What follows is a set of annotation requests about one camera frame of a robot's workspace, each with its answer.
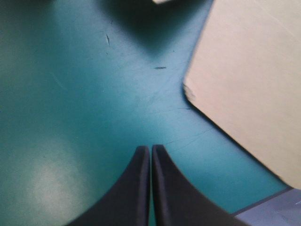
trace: black plastic part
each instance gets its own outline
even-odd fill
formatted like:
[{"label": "black plastic part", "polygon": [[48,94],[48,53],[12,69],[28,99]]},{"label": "black plastic part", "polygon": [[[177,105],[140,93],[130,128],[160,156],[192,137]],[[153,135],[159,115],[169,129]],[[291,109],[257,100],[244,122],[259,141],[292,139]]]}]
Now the black plastic part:
[{"label": "black plastic part", "polygon": [[162,145],[152,148],[152,189],[157,226],[246,226],[202,195]]},{"label": "black plastic part", "polygon": [[113,187],[67,226],[147,226],[150,200],[150,153],[139,146]]}]

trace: wooden panel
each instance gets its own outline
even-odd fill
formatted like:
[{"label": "wooden panel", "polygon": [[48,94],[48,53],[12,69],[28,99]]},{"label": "wooden panel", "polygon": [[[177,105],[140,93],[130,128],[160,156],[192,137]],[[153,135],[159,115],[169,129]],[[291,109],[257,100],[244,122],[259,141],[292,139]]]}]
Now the wooden panel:
[{"label": "wooden panel", "polygon": [[184,81],[188,99],[301,188],[301,1],[216,0]]}]

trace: teal floor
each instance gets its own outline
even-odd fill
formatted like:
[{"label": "teal floor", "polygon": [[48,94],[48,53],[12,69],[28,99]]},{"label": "teal floor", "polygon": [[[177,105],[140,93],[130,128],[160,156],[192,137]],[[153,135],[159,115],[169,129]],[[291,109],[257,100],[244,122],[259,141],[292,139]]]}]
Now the teal floor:
[{"label": "teal floor", "polygon": [[286,188],[183,94],[211,3],[0,0],[1,226],[66,224],[138,145],[228,212]]}]

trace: beige board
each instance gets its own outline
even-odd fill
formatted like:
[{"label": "beige board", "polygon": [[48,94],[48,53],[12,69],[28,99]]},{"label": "beige board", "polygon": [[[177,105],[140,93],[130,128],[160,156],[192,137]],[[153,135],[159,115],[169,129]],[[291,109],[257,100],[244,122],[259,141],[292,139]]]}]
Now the beige board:
[{"label": "beige board", "polygon": [[301,189],[301,0],[215,0],[184,88],[193,105]]},{"label": "beige board", "polygon": [[167,2],[167,1],[171,1],[171,0],[153,0],[153,2],[155,2],[156,4],[161,4],[161,3]]}]

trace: gray surface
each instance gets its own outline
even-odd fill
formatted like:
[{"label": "gray surface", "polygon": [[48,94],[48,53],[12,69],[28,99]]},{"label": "gray surface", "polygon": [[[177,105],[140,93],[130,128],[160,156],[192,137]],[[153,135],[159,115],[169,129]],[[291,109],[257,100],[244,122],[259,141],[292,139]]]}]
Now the gray surface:
[{"label": "gray surface", "polygon": [[292,189],[237,215],[251,226],[300,226],[301,190]]}]

